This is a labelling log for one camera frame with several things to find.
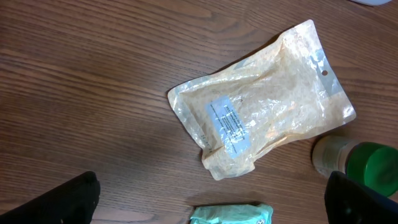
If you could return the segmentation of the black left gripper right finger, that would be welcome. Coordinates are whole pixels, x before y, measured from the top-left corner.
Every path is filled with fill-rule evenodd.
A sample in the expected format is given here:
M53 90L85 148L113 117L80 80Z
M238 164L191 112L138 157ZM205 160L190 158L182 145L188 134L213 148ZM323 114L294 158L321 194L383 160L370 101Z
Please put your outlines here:
M329 224L397 224L397 203L340 171L333 171L325 190Z

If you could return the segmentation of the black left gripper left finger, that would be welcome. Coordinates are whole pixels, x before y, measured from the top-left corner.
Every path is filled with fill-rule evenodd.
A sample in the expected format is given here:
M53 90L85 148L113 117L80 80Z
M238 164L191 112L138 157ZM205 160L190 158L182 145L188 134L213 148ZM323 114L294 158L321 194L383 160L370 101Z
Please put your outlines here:
M1 215L1 224L90 224L100 198L93 171L65 182Z

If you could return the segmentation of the green lid jar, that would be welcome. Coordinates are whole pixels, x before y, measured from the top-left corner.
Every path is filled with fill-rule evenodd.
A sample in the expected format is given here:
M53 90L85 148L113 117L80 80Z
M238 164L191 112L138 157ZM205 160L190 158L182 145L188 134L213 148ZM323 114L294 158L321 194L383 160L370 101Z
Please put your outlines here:
M383 196L397 192L397 149L393 147L325 136L313 148L312 163L325 177L340 171Z

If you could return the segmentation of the light blue wipes pack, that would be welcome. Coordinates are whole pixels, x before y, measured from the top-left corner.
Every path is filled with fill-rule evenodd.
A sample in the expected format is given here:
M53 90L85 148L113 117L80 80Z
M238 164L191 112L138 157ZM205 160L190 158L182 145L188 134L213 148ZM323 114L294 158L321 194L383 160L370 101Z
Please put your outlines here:
M271 224L273 211L266 204L197 207L190 224Z

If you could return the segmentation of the beige pouch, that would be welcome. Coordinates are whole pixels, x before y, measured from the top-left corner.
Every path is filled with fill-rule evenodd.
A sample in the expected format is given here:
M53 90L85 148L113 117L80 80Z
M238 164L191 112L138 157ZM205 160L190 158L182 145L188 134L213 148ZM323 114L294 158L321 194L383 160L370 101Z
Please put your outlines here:
M174 87L167 97L215 180L247 174L272 149L356 117L312 20L220 72Z

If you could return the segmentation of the white barcode scanner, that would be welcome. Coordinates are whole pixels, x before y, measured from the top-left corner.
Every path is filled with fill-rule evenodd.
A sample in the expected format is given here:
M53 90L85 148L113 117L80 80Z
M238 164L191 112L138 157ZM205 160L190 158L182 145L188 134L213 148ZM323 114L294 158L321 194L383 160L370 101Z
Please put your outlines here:
M357 2L360 4L364 4L367 6L380 6L383 4L387 4L389 2L391 2L392 0L351 0L353 2Z

